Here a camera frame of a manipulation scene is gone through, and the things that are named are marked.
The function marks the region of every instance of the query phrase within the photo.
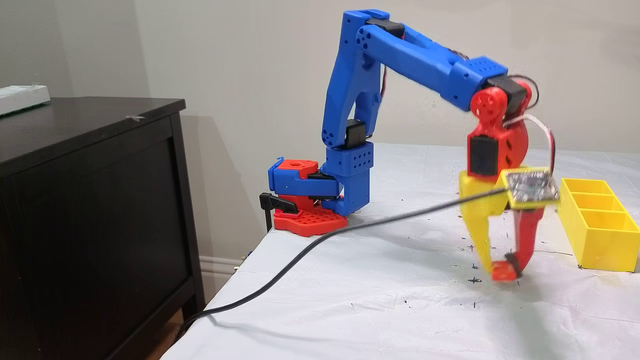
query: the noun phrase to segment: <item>yellow compartment tray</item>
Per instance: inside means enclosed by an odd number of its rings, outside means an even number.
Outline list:
[[[634,271],[640,229],[605,181],[562,179],[558,216],[579,266]]]

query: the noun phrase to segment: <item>white box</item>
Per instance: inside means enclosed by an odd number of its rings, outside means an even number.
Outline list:
[[[12,85],[0,88],[0,116],[49,100],[49,91],[42,85]]]

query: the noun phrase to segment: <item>white tablecloth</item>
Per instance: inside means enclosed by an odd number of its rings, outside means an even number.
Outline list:
[[[375,149],[371,203],[351,224],[457,197],[464,148]],[[530,151],[525,163],[546,166],[547,151]],[[606,180],[640,222],[640,154],[560,152],[555,175]],[[492,282],[472,268],[459,213],[331,238],[259,298],[197,321],[163,360],[640,357],[640,274],[577,268],[573,256],[556,253],[573,251],[547,209],[524,276]],[[513,218],[491,225],[492,256],[502,259],[515,246]],[[310,241],[271,231],[207,308],[255,291]]]

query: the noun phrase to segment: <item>floor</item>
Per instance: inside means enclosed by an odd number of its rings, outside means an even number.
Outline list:
[[[171,347],[175,333],[178,331],[178,327],[182,323],[182,311],[178,311],[168,323],[157,333],[154,341],[156,347],[151,354],[145,358],[145,360],[159,360],[162,355]]]

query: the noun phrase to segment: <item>wall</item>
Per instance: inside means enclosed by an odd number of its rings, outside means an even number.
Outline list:
[[[57,0],[57,26],[41,8],[20,16],[46,18],[51,43],[31,41],[54,53],[61,42],[66,63],[58,54],[53,65],[28,65],[32,50],[21,55],[27,64],[11,62],[22,74],[12,80],[31,82],[37,68],[53,94],[71,84],[76,96],[185,98],[200,251],[237,259],[264,235],[257,196],[275,158],[323,158],[319,129],[341,13],[369,7],[534,78],[542,98],[533,113],[559,149],[640,151],[636,0]],[[374,141],[463,145],[475,123],[392,72]]]
[[[54,84],[53,96],[73,94],[55,3],[2,0],[0,87],[32,84]]]

